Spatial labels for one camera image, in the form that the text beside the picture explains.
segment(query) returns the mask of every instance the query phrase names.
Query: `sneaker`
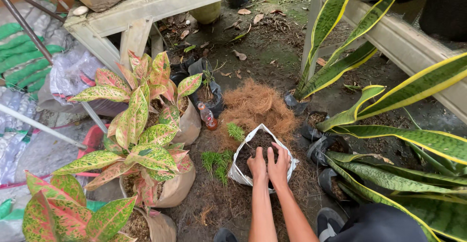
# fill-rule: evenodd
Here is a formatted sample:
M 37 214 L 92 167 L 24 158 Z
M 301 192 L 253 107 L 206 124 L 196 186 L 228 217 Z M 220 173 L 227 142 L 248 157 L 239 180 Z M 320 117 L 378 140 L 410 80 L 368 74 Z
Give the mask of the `sneaker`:
M 214 242 L 238 242 L 238 240 L 234 233 L 225 227 L 221 227 L 214 236 Z
M 331 236 L 339 234 L 343 226 L 344 220 L 336 211 L 328 207 L 319 210 L 316 219 L 319 242 L 324 242 Z

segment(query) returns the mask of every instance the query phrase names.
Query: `plastic bottle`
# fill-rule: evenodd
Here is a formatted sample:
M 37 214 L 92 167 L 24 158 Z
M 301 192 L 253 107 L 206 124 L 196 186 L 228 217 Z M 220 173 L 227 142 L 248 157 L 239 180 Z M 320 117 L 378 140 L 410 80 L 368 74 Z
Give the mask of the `plastic bottle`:
M 201 115 L 201 119 L 206 122 L 206 127 L 208 130 L 214 131 L 217 129 L 217 120 L 214 118 L 213 112 L 206 108 L 204 103 L 198 103 L 199 114 Z

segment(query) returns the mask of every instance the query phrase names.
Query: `hand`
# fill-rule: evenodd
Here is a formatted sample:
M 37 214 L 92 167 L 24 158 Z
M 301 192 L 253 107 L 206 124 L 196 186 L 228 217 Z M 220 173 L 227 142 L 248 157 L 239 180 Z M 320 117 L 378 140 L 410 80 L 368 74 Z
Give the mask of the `hand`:
M 272 142 L 272 146 L 276 147 L 279 153 L 277 163 L 274 163 L 274 152 L 272 147 L 268 148 L 268 175 L 271 179 L 274 189 L 289 188 L 287 183 L 287 171 L 290 167 L 290 156 L 284 148 L 275 142 Z
M 266 162 L 262 155 L 262 147 L 256 148 L 256 156 L 248 158 L 248 167 L 250 168 L 251 174 L 253 175 L 253 182 L 260 181 L 265 182 L 266 185 L 269 181 L 268 172 L 266 171 Z

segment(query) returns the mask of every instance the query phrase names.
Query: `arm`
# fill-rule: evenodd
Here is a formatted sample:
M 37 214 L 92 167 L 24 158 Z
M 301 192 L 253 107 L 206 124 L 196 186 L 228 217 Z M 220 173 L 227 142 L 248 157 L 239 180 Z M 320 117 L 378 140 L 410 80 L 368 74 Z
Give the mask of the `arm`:
M 277 197 L 281 203 L 282 214 L 284 215 L 285 226 L 289 234 L 290 242 L 319 242 L 318 237 L 308 224 L 302 210 L 293 197 L 293 193 L 287 183 L 287 170 L 289 168 L 290 156 L 280 145 L 272 143 L 278 149 L 279 158 L 277 163 L 268 163 L 268 172 L 272 185 L 277 192 Z M 274 161 L 274 153 L 271 147 L 268 148 L 268 160 Z
M 249 242 L 277 242 L 276 228 L 272 219 L 271 200 L 269 198 L 266 162 L 262 155 L 262 148 L 256 149 L 255 158 L 247 161 L 253 175 L 253 197 L 251 202 L 251 227 Z

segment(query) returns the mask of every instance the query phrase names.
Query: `shoe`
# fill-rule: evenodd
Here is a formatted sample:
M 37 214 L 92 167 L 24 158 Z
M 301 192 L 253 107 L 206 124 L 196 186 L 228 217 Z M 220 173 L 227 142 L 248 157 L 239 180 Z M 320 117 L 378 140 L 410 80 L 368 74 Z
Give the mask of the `shoe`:
M 214 236 L 214 242 L 238 242 L 238 240 L 234 233 L 225 227 L 221 227 Z
M 324 242 L 328 238 L 337 235 L 343 226 L 344 220 L 336 211 L 328 207 L 319 210 L 316 219 L 319 242 Z

